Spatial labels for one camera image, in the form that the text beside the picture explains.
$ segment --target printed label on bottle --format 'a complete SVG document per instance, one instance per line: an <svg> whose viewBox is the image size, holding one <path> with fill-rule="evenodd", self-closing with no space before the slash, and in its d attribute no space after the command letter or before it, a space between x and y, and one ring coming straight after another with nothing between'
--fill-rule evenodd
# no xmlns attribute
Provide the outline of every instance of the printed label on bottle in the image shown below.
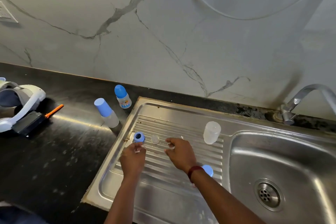
<svg viewBox="0 0 336 224"><path fill-rule="evenodd" d="M125 108L125 109L131 106L128 100L126 100L125 102L121 102L120 104L121 104L121 108Z"/></svg>

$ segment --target granite countertop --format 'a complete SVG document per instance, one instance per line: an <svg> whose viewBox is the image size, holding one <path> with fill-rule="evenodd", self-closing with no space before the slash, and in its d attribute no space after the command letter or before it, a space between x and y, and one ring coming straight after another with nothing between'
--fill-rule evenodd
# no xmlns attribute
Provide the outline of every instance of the granite countertop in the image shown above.
<svg viewBox="0 0 336 224"><path fill-rule="evenodd" d="M131 109L115 97L117 82L0 63L1 75L42 88L38 111L65 106L28 138L0 134L0 200L34 212L50 224L103 223L107 212L80 203L117 138L93 102L103 97L124 124ZM132 103L139 96L265 120L270 110L123 84ZM336 122L299 116L296 125L335 132Z"/></svg>

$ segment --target forearm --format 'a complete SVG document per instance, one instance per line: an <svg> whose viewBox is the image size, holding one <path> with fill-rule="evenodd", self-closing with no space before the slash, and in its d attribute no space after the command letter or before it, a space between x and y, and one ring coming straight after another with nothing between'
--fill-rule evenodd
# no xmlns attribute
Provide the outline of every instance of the forearm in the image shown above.
<svg viewBox="0 0 336 224"><path fill-rule="evenodd" d="M198 188L220 224L264 224L204 170L195 170L191 181Z"/></svg>
<svg viewBox="0 0 336 224"><path fill-rule="evenodd" d="M137 183L137 178L124 177L104 224L132 224Z"/></svg>

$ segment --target red bracelet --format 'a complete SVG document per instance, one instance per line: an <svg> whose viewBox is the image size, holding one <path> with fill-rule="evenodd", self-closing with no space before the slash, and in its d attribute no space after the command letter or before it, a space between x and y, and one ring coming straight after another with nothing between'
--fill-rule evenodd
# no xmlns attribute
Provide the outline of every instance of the red bracelet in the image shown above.
<svg viewBox="0 0 336 224"><path fill-rule="evenodd" d="M190 180L190 182L192 183L192 181L191 181L191 175L193 174L193 171L195 171L195 170L203 170L203 168L202 167L200 167L200 166L193 166L193 167L191 167L190 169L189 169L189 171L188 171L188 177L189 177L189 180Z"/></svg>

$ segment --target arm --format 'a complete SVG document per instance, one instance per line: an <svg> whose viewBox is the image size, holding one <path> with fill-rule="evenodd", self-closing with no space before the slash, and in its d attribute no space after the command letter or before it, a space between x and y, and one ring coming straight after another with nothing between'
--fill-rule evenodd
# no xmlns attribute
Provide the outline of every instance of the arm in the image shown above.
<svg viewBox="0 0 336 224"><path fill-rule="evenodd" d="M120 156L124 179L104 224L132 224L135 189L145 165L146 149L141 145L142 143L132 143Z"/></svg>
<svg viewBox="0 0 336 224"><path fill-rule="evenodd" d="M191 167L198 166L194 151L188 141L167 138L166 142L170 143L170 147L175 146L174 150L165 150L175 167L187 174ZM257 215L240 203L204 170L193 171L191 181L198 188L220 224L264 224Z"/></svg>

